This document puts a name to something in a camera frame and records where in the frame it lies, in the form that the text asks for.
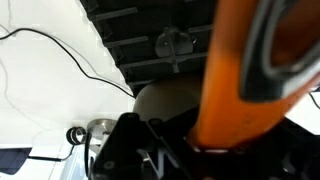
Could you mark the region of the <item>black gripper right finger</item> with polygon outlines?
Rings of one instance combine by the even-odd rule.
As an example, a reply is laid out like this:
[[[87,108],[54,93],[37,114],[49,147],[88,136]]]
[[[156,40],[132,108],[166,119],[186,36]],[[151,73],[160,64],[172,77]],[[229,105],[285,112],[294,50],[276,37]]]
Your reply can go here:
[[[199,180],[320,180],[320,137],[288,118],[248,145],[194,154]]]

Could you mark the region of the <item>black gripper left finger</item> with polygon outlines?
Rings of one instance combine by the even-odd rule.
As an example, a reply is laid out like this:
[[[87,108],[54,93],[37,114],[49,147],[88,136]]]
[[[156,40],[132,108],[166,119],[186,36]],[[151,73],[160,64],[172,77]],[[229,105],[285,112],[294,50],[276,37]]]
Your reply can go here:
[[[158,118],[137,113],[120,116],[89,167],[89,180],[187,180],[178,155],[182,134]]]

